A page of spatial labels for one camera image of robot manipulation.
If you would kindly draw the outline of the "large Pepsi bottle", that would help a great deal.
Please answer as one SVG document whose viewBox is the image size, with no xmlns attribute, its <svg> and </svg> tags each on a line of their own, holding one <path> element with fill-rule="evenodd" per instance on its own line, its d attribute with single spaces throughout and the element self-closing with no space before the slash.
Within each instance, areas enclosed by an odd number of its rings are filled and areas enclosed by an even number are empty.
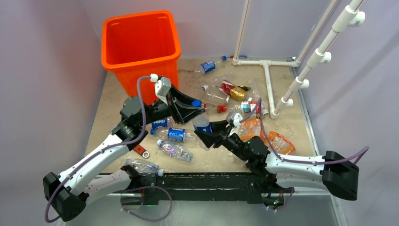
<svg viewBox="0 0 399 226">
<path fill-rule="evenodd" d="M 195 130 L 212 132 L 209 117 L 206 114 L 201 114 L 192 120 Z"/>
</svg>

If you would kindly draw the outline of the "red cap small bottle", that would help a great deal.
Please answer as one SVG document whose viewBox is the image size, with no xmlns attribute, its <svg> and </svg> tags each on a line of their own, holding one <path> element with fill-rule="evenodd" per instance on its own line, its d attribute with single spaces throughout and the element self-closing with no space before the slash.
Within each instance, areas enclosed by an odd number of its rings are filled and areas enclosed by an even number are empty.
<svg viewBox="0 0 399 226">
<path fill-rule="evenodd" d="M 227 111 L 226 105 L 212 105 L 206 103 L 203 107 L 208 113 L 224 113 Z"/>
</svg>

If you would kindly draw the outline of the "red white label bottle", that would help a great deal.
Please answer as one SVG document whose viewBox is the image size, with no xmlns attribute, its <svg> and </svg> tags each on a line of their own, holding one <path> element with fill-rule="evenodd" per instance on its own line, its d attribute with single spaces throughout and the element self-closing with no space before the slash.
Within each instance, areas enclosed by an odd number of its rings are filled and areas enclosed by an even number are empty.
<svg viewBox="0 0 399 226">
<path fill-rule="evenodd" d="M 257 101 L 242 101 L 237 105 L 232 105 L 228 107 L 229 111 L 237 111 L 241 114 L 249 114 L 255 109 L 254 113 L 268 115 L 269 111 L 267 106 L 257 105 Z"/>
</svg>

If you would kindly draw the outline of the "orange drink bottle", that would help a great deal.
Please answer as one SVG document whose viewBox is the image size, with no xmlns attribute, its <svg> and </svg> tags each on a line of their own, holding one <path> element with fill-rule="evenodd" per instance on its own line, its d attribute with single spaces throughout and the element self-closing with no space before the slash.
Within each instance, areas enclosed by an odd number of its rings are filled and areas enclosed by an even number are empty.
<svg viewBox="0 0 399 226">
<path fill-rule="evenodd" d="M 266 135 L 278 153 L 290 155 L 296 150 L 295 146 L 280 133 L 269 131 Z"/>
</svg>

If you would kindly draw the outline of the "orange snack pouch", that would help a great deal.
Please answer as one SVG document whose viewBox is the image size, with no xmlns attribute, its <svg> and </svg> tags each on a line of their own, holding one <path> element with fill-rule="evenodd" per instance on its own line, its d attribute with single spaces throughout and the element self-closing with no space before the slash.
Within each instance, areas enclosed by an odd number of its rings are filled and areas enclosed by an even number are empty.
<svg viewBox="0 0 399 226">
<path fill-rule="evenodd" d="M 260 119 L 248 119 L 241 123 L 238 130 L 238 136 L 244 142 L 249 141 L 254 136 L 261 135 L 261 122 Z"/>
</svg>

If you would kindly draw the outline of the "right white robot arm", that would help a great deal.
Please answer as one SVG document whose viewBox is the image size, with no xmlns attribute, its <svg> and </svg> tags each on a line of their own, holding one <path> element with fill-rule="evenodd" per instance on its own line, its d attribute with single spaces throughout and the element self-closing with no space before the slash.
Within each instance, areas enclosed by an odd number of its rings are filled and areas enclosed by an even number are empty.
<svg viewBox="0 0 399 226">
<path fill-rule="evenodd" d="M 331 195 L 355 201 L 358 198 L 359 167 L 337 152 L 322 156 L 294 156 L 269 150 L 259 136 L 244 142 L 227 122 L 215 132 L 195 130 L 206 148 L 225 147 L 242 160 L 254 174 L 266 176 L 265 188 L 308 187 L 329 191 Z"/>
</svg>

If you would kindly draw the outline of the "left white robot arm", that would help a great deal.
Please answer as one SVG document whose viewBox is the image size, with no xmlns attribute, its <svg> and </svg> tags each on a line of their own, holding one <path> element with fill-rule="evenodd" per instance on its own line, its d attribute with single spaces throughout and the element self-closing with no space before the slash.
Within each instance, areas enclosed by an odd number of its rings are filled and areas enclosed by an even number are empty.
<svg viewBox="0 0 399 226">
<path fill-rule="evenodd" d="M 121 121 L 102 144 L 72 167 L 59 174 L 50 172 L 43 178 L 45 221 L 61 218 L 69 221 L 78 216 L 87 204 L 89 183 L 106 167 L 138 146 L 148 135 L 146 125 L 167 117 L 177 124 L 187 124 L 205 109 L 193 106 L 195 99 L 172 86 L 164 99 L 151 105 L 141 95 L 128 97 L 120 111 Z"/>
</svg>

